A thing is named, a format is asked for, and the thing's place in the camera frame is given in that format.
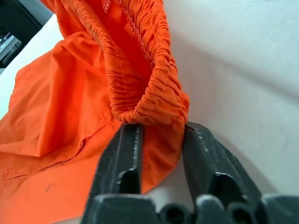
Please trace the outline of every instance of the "white surface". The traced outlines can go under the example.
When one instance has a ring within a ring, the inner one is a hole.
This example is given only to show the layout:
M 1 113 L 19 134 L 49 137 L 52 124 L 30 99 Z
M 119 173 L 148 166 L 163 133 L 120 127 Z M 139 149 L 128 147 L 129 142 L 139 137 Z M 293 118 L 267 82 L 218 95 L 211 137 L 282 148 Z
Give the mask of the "white surface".
M 172 52 L 191 99 L 190 121 L 208 127 L 263 193 L 299 194 L 299 2 L 164 4 Z M 17 70 L 61 39 L 58 25 L 49 24 L 0 76 L 0 118 Z M 186 190 L 181 164 L 149 195 L 158 209 L 168 202 L 192 207 L 188 194 L 175 194 L 177 189 Z
M 10 36 L 1 46 L 0 46 L 0 61 L 4 56 L 11 50 L 11 48 L 18 42 L 19 40 L 14 36 Z

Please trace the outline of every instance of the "orange fabric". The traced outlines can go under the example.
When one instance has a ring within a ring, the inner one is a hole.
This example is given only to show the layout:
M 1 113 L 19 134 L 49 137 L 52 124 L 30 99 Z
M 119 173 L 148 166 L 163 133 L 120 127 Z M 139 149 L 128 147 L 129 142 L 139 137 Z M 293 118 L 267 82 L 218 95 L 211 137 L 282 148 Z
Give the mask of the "orange fabric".
M 143 192 L 180 157 L 189 100 L 162 0 L 44 4 L 64 40 L 18 72 L 0 121 L 1 224 L 81 216 L 98 159 L 122 123 L 145 125 Z

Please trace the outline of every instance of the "black plastic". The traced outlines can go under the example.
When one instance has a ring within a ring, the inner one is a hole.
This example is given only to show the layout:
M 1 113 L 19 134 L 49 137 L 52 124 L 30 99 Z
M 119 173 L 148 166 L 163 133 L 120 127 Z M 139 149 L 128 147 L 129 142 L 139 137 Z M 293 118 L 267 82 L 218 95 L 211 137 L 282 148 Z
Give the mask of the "black plastic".
M 261 196 L 240 162 L 198 124 L 186 126 L 183 161 L 194 211 L 160 213 L 140 195 L 142 127 L 124 125 L 103 153 L 83 224 L 299 224 L 299 197 Z

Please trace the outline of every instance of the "gathered fabric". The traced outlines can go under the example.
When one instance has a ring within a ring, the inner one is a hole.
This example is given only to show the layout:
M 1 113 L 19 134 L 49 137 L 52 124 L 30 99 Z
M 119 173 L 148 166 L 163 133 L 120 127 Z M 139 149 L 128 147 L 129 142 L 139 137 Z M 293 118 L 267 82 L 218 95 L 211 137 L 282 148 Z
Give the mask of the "gathered fabric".
M 175 168 L 187 122 L 162 0 L 42 2 L 64 40 L 17 73 L 0 120 L 1 224 L 81 216 L 123 123 L 145 127 L 147 192 Z

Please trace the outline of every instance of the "orange garment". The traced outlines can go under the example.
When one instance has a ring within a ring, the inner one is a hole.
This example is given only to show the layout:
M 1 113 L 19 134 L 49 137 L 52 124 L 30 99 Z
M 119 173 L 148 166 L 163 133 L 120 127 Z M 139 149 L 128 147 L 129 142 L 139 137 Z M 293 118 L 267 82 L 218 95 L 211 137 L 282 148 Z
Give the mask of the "orange garment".
M 180 157 L 189 99 L 162 0 L 44 4 L 64 40 L 18 72 L 0 121 L 1 224 L 81 216 L 99 157 L 122 123 L 145 125 L 143 192 Z

